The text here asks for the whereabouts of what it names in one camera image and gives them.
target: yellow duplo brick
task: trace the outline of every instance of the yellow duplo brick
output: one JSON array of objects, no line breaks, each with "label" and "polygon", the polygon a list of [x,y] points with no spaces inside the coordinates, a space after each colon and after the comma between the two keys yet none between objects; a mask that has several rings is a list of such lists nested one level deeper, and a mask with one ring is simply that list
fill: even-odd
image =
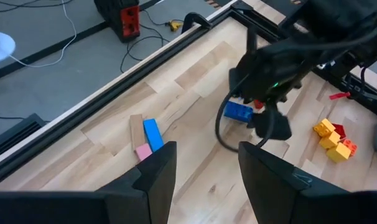
[{"label": "yellow duplo brick", "polygon": [[347,148],[344,144],[338,143],[336,147],[329,149],[327,151],[327,156],[334,162],[342,162],[349,159],[351,150]]},{"label": "yellow duplo brick", "polygon": [[325,136],[319,142],[324,149],[330,149],[338,145],[340,135],[333,131],[330,135]]},{"label": "yellow duplo brick", "polygon": [[331,134],[335,127],[327,119],[323,119],[318,125],[313,127],[313,130],[319,134],[320,137],[325,137]]}]

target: wooden table surface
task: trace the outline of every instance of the wooden table surface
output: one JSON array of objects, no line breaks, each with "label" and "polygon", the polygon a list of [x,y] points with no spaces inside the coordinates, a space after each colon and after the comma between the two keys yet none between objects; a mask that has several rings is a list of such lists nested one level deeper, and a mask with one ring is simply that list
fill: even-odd
[{"label": "wooden table surface", "polygon": [[[258,0],[246,2],[276,23],[284,18]],[[214,134],[216,112],[228,92],[228,70],[243,55],[245,43],[246,28],[225,20],[1,182],[0,190],[96,190],[107,184],[138,163],[129,116],[141,113],[157,120],[165,142],[177,141],[170,223],[256,223],[237,154],[222,148]],[[266,44],[259,38],[259,46]],[[377,86],[377,75],[367,81]],[[263,148],[344,189],[377,189],[377,154],[371,142],[377,116],[355,101],[330,101],[328,96],[337,92],[313,73],[307,75],[303,87],[279,104],[293,136]],[[327,158],[312,131],[324,118],[346,127],[358,145],[355,157],[341,164]],[[259,141],[252,130],[226,118],[221,129],[236,146]]]}]

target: blue lego brick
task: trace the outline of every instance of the blue lego brick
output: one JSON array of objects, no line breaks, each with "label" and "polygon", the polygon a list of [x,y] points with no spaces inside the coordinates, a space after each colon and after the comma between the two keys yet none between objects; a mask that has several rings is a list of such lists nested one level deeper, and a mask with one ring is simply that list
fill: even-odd
[{"label": "blue lego brick", "polygon": [[147,141],[150,145],[151,151],[156,152],[164,145],[161,133],[155,119],[147,119],[143,121],[144,132],[147,136]]},{"label": "blue lego brick", "polygon": [[234,102],[227,102],[225,107],[225,116],[237,121],[248,123],[251,119],[253,109]]}]

